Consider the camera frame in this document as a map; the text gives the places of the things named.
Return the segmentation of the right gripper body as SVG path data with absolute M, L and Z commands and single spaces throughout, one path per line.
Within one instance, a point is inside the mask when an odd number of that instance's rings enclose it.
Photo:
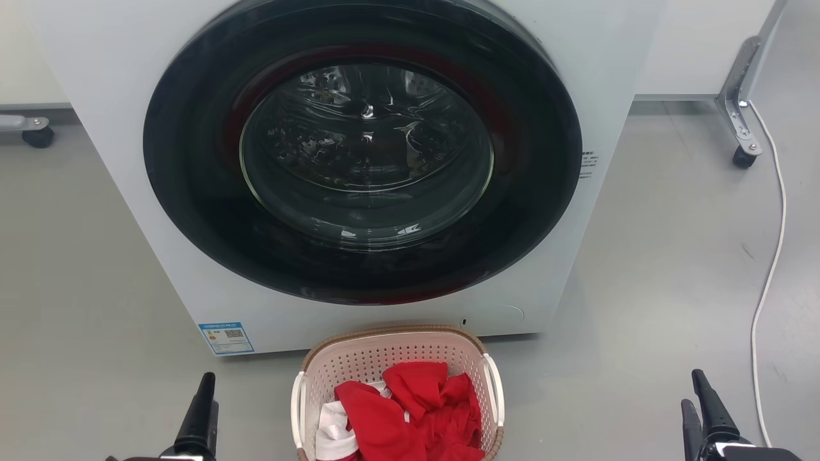
M 758 447 L 753 444 L 730 442 L 708 442 L 701 446 L 701 460 L 794 460 L 801 458 L 790 450 L 782 448 Z

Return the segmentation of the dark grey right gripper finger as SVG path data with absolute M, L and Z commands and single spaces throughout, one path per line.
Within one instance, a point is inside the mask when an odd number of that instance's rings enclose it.
M 694 393 L 700 402 L 703 440 L 708 442 L 742 441 L 740 430 L 730 417 L 729 411 L 712 388 L 705 373 L 700 369 L 691 371 Z
M 685 460 L 700 460 L 703 435 L 701 421 L 694 403 L 688 399 L 680 400 L 680 414 L 682 415 L 682 440 Z

